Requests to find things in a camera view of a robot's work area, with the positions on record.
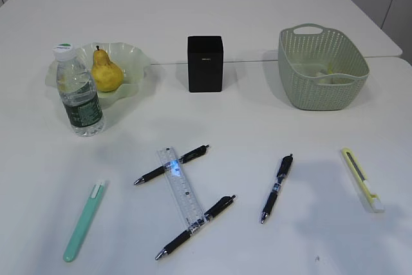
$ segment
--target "black cube speaker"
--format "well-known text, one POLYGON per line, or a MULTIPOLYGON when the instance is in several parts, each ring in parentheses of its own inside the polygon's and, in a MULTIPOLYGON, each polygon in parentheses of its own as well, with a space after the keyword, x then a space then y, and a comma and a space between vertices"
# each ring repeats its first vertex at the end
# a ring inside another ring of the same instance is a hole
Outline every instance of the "black cube speaker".
POLYGON ((189 91, 219 92, 223 80, 223 43, 220 36, 187 38, 189 91))

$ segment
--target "light green basket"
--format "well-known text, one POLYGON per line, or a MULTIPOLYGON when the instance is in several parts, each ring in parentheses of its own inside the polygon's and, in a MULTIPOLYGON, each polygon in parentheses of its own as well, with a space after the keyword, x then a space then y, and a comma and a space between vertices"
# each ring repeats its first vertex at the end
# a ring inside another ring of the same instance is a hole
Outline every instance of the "light green basket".
POLYGON ((282 30, 278 58, 283 87, 299 109, 343 109, 357 96, 369 75, 368 64, 347 36, 317 24, 282 30), (321 32, 295 32, 304 27, 321 32))

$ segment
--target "mint green pen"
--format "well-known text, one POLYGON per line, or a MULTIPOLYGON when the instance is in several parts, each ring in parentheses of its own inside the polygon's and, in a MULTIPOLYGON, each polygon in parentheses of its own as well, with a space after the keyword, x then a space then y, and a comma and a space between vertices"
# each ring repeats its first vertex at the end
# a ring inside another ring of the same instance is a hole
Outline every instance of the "mint green pen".
POLYGON ((83 241, 88 233, 93 217, 98 209, 98 205, 103 198, 105 181, 99 180, 86 202, 83 208, 82 215, 77 222, 76 228, 71 235, 69 244, 64 251, 63 260, 66 262, 72 262, 80 251, 83 241))

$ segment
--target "black pen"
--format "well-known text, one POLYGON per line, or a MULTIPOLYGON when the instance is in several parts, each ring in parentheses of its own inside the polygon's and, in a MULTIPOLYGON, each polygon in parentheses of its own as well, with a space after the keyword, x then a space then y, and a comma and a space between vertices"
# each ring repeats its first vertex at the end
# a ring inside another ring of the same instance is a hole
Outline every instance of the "black pen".
POLYGON ((268 200, 266 202, 266 205, 263 208, 260 223, 264 223, 266 218, 268 218, 268 216, 272 212, 273 205, 275 204, 279 191, 281 190, 282 182, 288 175, 290 166, 292 165, 292 161, 292 154, 282 159, 281 167, 279 168, 279 172, 277 172, 276 175, 276 183, 274 184, 268 197, 268 200))
MULTIPOLYGON (((188 152, 187 154, 184 154, 182 157, 179 158, 179 162, 181 164, 185 164, 186 162, 189 162, 193 159, 199 158, 201 156, 203 156, 204 154, 206 154, 206 150, 209 148, 209 145, 202 145, 196 149, 193 149, 192 151, 188 152)), ((150 181, 151 179, 162 175, 163 173, 165 173, 165 168, 164 166, 158 167, 157 169, 149 172, 148 174, 143 175, 142 177, 140 177, 138 180, 135 181, 135 185, 140 185, 143 183, 146 183, 148 181, 150 181)))
MULTIPOLYGON (((211 221, 221 212, 223 212, 230 204, 233 203, 235 199, 235 195, 232 196, 224 196, 222 199, 218 201, 215 205, 213 205, 206 213, 205 219, 207 222, 211 221)), ((199 230, 201 226, 204 225, 205 222, 196 222, 192 224, 187 230, 180 233, 180 235, 175 238, 173 241, 168 243, 156 256, 156 260, 162 259, 164 256, 172 253, 176 248, 178 248, 181 244, 186 242, 195 232, 199 230)))

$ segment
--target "bottle cap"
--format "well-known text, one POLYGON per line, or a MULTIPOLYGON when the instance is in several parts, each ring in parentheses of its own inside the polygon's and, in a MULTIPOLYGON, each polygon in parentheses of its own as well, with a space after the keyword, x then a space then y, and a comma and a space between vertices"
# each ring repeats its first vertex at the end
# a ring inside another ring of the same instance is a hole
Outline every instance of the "bottle cap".
POLYGON ((70 43, 59 44, 53 49, 53 54, 57 61, 69 61, 77 56, 74 45, 70 43))

